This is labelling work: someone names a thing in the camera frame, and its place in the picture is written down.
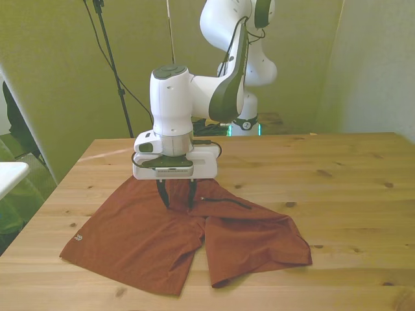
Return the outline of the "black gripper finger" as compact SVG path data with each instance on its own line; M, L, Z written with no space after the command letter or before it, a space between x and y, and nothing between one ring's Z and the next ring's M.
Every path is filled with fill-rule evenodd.
M196 194L196 180L190 179L189 180L189 194L188 194L188 208L193 207L193 201Z
M165 182L166 182L165 179L158 179L156 181L156 186L157 186L157 190L158 190L158 193L160 195L160 198L163 204L165 205L166 208L169 208L169 195L167 193Z

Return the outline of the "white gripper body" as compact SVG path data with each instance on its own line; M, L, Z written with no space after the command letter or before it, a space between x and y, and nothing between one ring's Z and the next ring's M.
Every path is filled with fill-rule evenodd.
M214 149L194 149L180 156L133 153L132 167L136 179L211 179L217 176Z

